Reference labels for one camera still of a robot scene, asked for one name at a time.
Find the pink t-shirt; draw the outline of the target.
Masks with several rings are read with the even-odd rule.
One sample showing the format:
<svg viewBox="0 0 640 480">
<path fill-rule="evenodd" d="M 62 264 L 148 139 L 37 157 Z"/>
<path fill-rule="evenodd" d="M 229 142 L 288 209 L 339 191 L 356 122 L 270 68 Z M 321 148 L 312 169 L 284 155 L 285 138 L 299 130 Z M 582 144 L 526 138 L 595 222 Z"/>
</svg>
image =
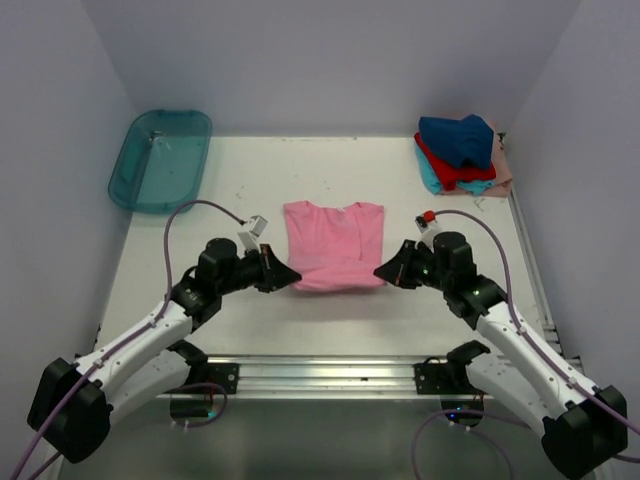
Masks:
<svg viewBox="0 0 640 480">
<path fill-rule="evenodd" d="M 356 202 L 332 208 L 298 201 L 284 204 L 283 214 L 288 264 L 301 275 L 295 290 L 330 293 L 385 284 L 374 275 L 382 262 L 383 206 Z"/>
</svg>

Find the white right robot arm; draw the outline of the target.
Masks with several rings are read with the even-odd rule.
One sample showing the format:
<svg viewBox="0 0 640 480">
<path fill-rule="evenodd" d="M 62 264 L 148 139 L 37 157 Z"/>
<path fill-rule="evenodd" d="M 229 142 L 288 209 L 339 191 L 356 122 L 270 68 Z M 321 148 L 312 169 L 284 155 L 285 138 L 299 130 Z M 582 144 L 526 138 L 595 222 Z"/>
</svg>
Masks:
<svg viewBox="0 0 640 480">
<path fill-rule="evenodd" d="M 481 337 L 440 363 L 415 364 L 418 387 L 494 397 L 538 435 L 547 458 L 568 479 L 584 477 L 627 448 L 623 394 L 597 386 L 530 329 L 507 293 L 478 273 L 462 234 L 407 240 L 374 274 L 402 289 L 440 291 L 449 310 Z"/>
</svg>

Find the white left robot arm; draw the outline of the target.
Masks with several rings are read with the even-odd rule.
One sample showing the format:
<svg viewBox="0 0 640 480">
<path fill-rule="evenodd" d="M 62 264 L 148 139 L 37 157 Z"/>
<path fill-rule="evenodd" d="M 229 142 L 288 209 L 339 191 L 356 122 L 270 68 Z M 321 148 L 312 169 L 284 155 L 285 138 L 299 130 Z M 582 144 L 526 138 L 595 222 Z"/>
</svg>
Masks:
<svg viewBox="0 0 640 480">
<path fill-rule="evenodd" d="M 205 386 L 206 356 L 186 339 L 219 312 L 224 296 L 247 288 L 271 293 L 301 278 L 268 244 L 238 254 L 230 239 L 209 241 L 143 320 L 89 355 L 44 369 L 28 425 L 67 461 L 86 460 L 118 420 L 155 396 Z"/>
</svg>

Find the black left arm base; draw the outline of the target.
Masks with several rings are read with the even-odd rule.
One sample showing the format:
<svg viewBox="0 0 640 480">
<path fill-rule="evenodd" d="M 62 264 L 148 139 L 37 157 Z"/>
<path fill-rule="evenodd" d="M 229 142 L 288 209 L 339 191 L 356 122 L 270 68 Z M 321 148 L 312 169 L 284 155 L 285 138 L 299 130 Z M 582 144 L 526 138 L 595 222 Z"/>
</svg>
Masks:
<svg viewBox="0 0 640 480">
<path fill-rule="evenodd" d="M 238 363 L 214 362 L 204 363 L 190 369 L 187 380 L 179 388 L 170 390 L 170 393 L 187 392 L 187 386 L 213 383 L 222 387 L 228 395 L 237 393 L 240 379 L 240 365 Z"/>
</svg>

